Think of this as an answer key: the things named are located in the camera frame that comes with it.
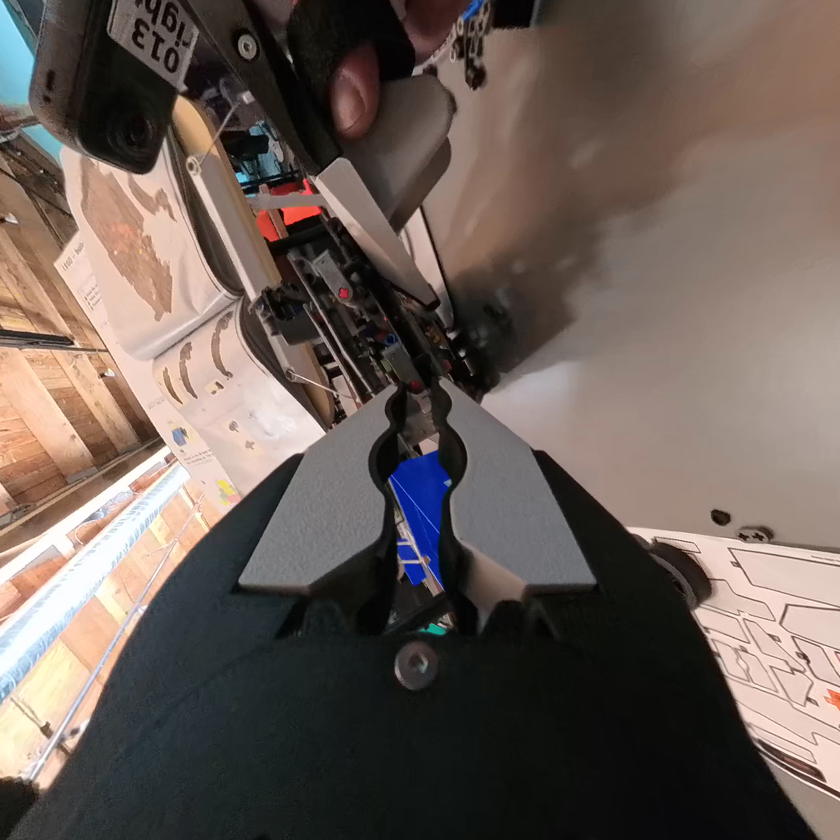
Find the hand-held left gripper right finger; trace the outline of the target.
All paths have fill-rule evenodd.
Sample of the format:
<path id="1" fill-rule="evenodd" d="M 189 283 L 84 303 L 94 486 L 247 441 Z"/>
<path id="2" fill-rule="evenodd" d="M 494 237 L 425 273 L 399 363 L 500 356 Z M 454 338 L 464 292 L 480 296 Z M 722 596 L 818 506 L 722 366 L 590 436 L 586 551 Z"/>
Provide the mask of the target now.
<path id="1" fill-rule="evenodd" d="M 458 630 L 474 634 L 503 602 L 594 592 L 595 574 L 532 448 L 451 381 L 435 383 L 432 405 L 450 480 L 440 580 Z"/>

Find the white book stand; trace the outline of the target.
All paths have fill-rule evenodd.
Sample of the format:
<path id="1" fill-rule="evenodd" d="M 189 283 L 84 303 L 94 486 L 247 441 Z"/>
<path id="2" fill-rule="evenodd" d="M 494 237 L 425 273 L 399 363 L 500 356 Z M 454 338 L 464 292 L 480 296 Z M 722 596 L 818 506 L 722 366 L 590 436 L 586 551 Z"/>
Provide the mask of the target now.
<path id="1" fill-rule="evenodd" d="M 215 132 L 204 111 L 184 97 L 176 100 L 172 123 L 185 161 L 190 154 L 204 151 Z M 285 376 L 285 369 L 291 367 L 329 385 L 315 350 L 322 337 L 302 302 L 276 299 L 277 292 L 287 289 L 220 141 L 206 158 L 200 174 L 186 171 L 233 264 L 249 308 L 266 333 L 266 341 L 280 367 L 281 383 L 300 398 L 322 428 L 330 429 L 335 421 L 338 397 L 312 389 L 310 394 L 315 399 L 312 404 L 303 387 L 289 382 Z"/>

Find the silver ventilation duct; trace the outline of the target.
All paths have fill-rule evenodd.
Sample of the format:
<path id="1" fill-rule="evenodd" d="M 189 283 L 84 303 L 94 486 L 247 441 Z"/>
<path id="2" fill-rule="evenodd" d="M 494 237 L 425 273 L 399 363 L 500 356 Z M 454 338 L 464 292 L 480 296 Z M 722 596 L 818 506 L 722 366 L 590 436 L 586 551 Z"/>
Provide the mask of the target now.
<path id="1" fill-rule="evenodd" d="M 5 622 L 1 701 L 14 693 L 188 479 L 182 465 L 172 465 Z"/>

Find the blue plastic bin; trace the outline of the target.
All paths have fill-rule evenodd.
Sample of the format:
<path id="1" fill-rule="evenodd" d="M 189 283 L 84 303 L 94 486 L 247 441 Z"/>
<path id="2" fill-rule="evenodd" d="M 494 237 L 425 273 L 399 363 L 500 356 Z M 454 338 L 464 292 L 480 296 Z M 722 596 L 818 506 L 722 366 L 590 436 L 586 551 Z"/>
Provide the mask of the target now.
<path id="1" fill-rule="evenodd" d="M 397 555 L 414 585 L 433 580 L 442 585 L 438 555 L 443 502 L 452 482 L 438 452 L 403 461 L 390 478 L 410 537 L 397 542 Z"/>

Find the pile of small lego pieces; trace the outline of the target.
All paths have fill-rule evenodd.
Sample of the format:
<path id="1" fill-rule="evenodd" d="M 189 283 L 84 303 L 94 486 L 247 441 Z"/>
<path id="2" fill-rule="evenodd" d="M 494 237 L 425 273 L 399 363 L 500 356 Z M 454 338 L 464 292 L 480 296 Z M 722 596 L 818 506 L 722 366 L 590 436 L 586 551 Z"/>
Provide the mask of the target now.
<path id="1" fill-rule="evenodd" d="M 472 91 L 487 82 L 485 44 L 491 30 L 492 2 L 471 2 L 452 27 L 448 57 L 452 63 L 462 63 L 465 83 Z"/>

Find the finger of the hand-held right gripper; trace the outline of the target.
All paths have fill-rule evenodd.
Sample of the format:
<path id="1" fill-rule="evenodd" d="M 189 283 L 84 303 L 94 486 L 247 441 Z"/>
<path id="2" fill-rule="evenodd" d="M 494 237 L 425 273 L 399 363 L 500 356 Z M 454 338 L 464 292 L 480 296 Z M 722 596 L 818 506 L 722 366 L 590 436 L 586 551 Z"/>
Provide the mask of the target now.
<path id="1" fill-rule="evenodd" d="M 455 310 L 442 262 L 423 210 L 416 210 L 402 230 L 402 243 L 438 299 L 436 314 L 445 329 L 455 327 Z"/>
<path id="2" fill-rule="evenodd" d="M 373 267 L 396 289 L 428 309 L 438 295 L 423 277 L 352 163 L 339 157 L 315 176 L 332 213 Z"/>

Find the grey lego car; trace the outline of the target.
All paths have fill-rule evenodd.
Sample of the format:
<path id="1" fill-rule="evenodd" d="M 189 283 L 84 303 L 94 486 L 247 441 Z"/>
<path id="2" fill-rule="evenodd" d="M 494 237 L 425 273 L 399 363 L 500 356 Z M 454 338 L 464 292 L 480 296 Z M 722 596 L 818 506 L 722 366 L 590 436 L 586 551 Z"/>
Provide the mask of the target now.
<path id="1" fill-rule="evenodd" d="M 455 383 L 477 402 L 499 382 L 489 330 L 508 330 L 501 306 L 485 307 L 490 325 L 480 328 L 463 323 L 451 299 L 455 327 L 445 329 L 436 308 L 425 308 L 384 279 L 325 211 L 267 245 L 287 289 L 276 299 L 305 305 L 322 337 L 315 346 L 320 365 L 329 384 L 347 395 L 338 397 L 331 428 L 386 387 L 401 385 L 407 397 L 400 458 L 417 458 L 438 446 L 432 408 L 437 380 Z"/>

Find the white printed instruction sheet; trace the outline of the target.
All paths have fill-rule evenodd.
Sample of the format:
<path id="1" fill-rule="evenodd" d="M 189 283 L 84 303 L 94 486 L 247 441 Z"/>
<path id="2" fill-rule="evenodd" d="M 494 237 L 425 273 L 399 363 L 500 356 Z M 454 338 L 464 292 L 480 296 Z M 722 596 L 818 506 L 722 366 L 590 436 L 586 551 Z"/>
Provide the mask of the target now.
<path id="1" fill-rule="evenodd" d="M 170 403 L 168 391 L 157 385 L 152 363 L 134 360 L 118 346 L 78 232 L 62 249 L 55 266 L 161 439 L 203 490 L 205 501 L 226 513 L 240 500 L 234 482 L 198 432 Z"/>

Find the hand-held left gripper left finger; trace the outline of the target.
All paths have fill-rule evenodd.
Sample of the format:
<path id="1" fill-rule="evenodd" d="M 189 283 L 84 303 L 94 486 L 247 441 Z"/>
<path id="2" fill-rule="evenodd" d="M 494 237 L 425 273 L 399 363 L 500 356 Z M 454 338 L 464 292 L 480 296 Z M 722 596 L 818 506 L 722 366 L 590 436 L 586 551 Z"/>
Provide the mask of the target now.
<path id="1" fill-rule="evenodd" d="M 238 585 L 335 603 L 363 634 L 385 630 L 397 577 L 387 482 L 399 463 L 404 388 L 390 385 L 313 444 Z"/>

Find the person's right hand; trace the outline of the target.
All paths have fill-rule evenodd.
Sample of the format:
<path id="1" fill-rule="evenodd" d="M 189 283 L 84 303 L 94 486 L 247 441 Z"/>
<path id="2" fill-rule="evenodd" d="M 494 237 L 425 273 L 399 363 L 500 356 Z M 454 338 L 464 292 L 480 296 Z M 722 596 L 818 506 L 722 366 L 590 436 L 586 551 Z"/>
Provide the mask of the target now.
<path id="1" fill-rule="evenodd" d="M 396 8 L 418 63 L 428 60 L 446 41 L 469 1 L 405 1 Z M 380 105 L 380 64 L 370 38 L 342 58 L 332 74 L 329 105 L 340 138 L 358 140 L 373 125 Z"/>

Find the white sticker sheet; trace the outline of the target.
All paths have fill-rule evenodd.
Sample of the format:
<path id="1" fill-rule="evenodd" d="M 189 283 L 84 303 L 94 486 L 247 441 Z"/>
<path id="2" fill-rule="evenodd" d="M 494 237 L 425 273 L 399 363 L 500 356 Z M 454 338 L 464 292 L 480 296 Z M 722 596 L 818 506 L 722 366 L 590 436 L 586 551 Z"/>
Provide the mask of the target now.
<path id="1" fill-rule="evenodd" d="M 839 792 L 838 554 L 633 528 L 701 570 L 696 620 L 759 750 L 785 772 Z"/>

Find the instruction booklet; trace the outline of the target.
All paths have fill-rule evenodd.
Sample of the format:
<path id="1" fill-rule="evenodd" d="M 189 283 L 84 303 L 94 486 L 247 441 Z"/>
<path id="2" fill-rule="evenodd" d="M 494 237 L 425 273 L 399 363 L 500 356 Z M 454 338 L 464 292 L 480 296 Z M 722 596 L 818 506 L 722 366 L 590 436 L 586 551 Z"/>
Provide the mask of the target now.
<path id="1" fill-rule="evenodd" d="M 66 199 L 118 346 L 198 432 L 240 499 L 327 429 L 279 378 L 235 268 L 169 140 L 146 175 L 64 147 Z"/>

